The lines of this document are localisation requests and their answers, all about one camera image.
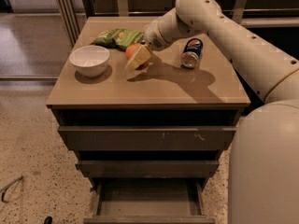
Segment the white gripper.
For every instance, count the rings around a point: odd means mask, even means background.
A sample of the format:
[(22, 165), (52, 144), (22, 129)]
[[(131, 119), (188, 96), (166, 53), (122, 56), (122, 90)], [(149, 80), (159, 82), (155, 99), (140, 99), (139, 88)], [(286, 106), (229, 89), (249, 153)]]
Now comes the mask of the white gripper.
[(132, 57), (127, 60), (125, 69), (129, 72), (136, 70), (140, 65), (147, 62), (151, 57), (151, 49), (162, 51), (167, 49), (170, 44), (166, 42), (159, 30), (158, 20), (154, 20), (144, 28), (144, 41), (147, 45), (140, 44)]

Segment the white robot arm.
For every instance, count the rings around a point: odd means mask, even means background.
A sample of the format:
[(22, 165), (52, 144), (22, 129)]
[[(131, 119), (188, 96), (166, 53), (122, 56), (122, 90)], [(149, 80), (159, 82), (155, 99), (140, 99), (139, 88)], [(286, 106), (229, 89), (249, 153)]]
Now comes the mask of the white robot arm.
[(263, 101), (238, 125), (228, 181), (228, 224), (299, 224), (299, 61), (223, 15), (215, 0), (176, 0), (145, 30), (126, 65), (201, 32)]

